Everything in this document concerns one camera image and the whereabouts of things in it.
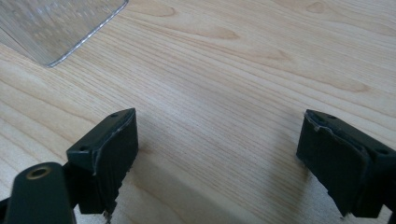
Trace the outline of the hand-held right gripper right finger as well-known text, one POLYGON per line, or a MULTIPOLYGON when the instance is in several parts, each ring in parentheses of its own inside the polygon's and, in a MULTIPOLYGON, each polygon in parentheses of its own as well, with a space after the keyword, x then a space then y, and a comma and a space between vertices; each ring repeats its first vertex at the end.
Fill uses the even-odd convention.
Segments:
POLYGON ((304 112, 297 158, 325 187, 342 216, 396 218, 396 150, 341 119, 304 112))

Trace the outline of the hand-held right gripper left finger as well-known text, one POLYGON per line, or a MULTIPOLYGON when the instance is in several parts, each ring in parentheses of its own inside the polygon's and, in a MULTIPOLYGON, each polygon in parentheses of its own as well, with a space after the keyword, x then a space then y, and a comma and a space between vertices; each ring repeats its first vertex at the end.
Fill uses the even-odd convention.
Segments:
POLYGON ((114 212, 122 180, 138 152, 136 111, 115 112, 67 151, 65 179, 71 204, 82 214, 114 212))

